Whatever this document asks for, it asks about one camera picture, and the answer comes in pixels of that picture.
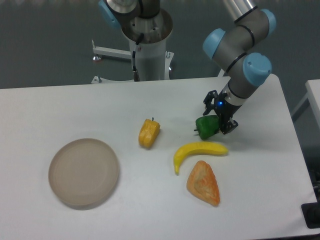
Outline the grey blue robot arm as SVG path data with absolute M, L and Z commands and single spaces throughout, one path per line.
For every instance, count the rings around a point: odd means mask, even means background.
M 272 72 L 270 60 L 251 52 L 276 28 L 272 12 L 259 9 L 252 0 L 226 0 L 224 6 L 234 21 L 230 31 L 215 29 L 204 40 L 202 48 L 229 77 L 225 87 L 210 91 L 205 99 L 207 115 L 215 112 L 218 131 L 232 132 L 238 123 L 233 116 Z M 173 30 L 170 14 L 158 0 L 101 0 L 98 7 L 104 20 L 121 29 L 129 42 L 129 59 L 133 79 L 163 80 L 166 76 L 166 41 Z

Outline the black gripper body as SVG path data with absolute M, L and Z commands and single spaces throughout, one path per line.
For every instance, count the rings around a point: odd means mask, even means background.
M 243 105 L 243 99 L 235 96 L 230 90 L 218 93 L 217 113 L 219 122 L 233 119 L 233 115 Z

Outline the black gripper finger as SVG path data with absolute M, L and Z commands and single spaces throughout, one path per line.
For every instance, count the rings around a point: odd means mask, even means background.
M 233 119 L 229 119 L 227 121 L 224 121 L 224 120 L 219 121 L 219 130 L 224 135 L 231 133 L 238 126 L 239 126 L 238 122 Z
M 219 100 L 218 92 L 216 90 L 209 91 L 203 100 L 203 103 L 205 105 L 205 111 L 203 112 L 202 115 L 206 116 L 211 111 L 214 111 L 215 113 L 217 113 L 218 100 Z

